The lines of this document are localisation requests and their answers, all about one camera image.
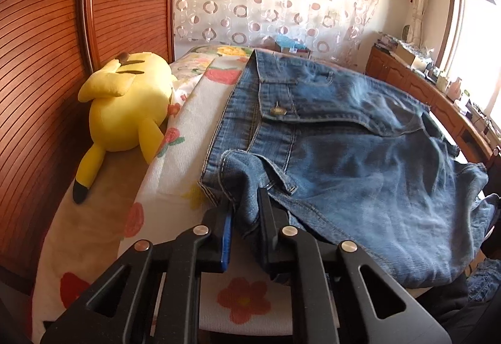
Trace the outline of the blue denim jeans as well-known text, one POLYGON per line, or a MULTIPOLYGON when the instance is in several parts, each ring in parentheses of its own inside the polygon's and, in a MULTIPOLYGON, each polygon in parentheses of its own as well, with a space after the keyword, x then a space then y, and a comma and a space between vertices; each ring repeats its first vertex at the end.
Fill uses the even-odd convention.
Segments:
POLYGON ((211 142, 200 185, 227 199, 258 243, 257 193, 290 223, 351 240, 406 288, 445 285, 475 258, 498 196, 488 174, 456 160, 428 107, 366 75, 256 50, 211 142))

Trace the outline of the white strawberry print blanket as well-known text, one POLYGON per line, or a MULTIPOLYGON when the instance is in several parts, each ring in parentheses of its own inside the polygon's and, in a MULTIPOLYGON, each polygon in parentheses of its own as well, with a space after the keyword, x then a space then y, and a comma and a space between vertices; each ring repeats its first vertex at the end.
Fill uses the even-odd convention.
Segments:
MULTIPOLYGON (((83 203, 63 197, 38 264, 34 342, 135 241, 170 241, 202 220, 211 206, 198 184, 203 162, 245 66, 216 63, 203 74, 173 74, 161 156, 146 163, 138 149, 110 153, 83 203)), ((202 279, 200 326, 238 339, 290 335, 290 289, 270 280, 240 238, 232 244, 229 269, 202 279)))

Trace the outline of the yellow Pikachu plush toy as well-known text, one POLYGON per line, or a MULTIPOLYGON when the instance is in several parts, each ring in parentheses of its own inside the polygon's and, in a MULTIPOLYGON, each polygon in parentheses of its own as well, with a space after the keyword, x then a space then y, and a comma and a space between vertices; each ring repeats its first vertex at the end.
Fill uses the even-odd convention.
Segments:
POLYGON ((139 147, 150 163, 164 139, 161 124, 173 94, 176 77, 167 61, 153 52, 123 52, 93 72, 78 92, 89 102, 93 145, 82 158, 72 191, 83 203, 108 152, 139 147))

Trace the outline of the floral bed cover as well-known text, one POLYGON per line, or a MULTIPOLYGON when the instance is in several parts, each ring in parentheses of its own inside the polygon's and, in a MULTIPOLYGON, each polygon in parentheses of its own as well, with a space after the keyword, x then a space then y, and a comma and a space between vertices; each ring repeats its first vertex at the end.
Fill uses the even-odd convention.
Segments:
POLYGON ((204 45, 195 46, 177 58, 170 67, 176 77, 183 74, 203 74, 211 65, 216 66, 216 60, 223 59, 223 66, 229 62, 229 69, 234 63, 244 65, 252 52, 253 47, 229 45, 204 45))

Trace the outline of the cardboard box with blue cloth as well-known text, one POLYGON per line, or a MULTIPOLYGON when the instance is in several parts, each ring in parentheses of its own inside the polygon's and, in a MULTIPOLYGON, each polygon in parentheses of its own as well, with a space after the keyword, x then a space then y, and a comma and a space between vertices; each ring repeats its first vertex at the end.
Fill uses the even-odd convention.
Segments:
POLYGON ((287 35, 278 34, 274 37, 273 50, 298 58, 310 58, 312 51, 299 40, 291 39, 287 35))

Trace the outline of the wooden side cabinet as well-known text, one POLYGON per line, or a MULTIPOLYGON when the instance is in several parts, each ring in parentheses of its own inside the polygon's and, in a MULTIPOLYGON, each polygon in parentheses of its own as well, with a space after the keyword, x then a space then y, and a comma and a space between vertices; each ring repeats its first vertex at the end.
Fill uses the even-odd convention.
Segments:
POLYGON ((494 153, 474 127, 473 121, 462 115, 430 81, 405 67, 376 45, 372 46, 365 73, 430 106, 432 113, 450 133, 468 161, 483 162, 487 169, 500 169, 500 152, 494 153))

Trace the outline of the cardboard box on cabinet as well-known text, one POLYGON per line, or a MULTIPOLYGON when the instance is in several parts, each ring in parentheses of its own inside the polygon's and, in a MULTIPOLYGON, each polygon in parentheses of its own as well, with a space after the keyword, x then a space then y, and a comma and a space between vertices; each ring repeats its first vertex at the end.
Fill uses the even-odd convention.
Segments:
POLYGON ((393 52, 409 66, 418 66, 425 62, 425 59, 422 58, 419 53, 415 52, 412 47, 408 47, 406 44, 398 43, 393 52))

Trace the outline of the pink bottle on cabinet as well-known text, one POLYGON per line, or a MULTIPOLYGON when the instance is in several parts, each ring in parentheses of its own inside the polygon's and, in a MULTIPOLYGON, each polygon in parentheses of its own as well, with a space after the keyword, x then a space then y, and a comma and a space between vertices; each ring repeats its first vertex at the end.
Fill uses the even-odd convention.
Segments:
POLYGON ((446 96, 450 101, 456 101, 461 97, 461 84, 462 78, 457 77, 455 81, 451 82, 447 87, 446 96))

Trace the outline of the wooden slatted wardrobe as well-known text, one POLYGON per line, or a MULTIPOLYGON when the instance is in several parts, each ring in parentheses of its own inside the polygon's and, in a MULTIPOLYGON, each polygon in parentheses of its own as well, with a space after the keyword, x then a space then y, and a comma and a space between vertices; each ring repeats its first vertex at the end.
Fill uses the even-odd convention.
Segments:
POLYGON ((1 279, 31 292, 90 145, 88 75, 121 52, 173 59, 173 0, 1 0, 1 279))

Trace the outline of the window with wooden frame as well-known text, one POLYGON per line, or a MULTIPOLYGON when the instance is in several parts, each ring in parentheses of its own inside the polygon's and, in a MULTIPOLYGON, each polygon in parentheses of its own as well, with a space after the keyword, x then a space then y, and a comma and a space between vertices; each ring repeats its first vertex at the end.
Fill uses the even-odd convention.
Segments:
POLYGON ((500 0, 451 0, 439 52, 442 71, 500 125, 500 0))

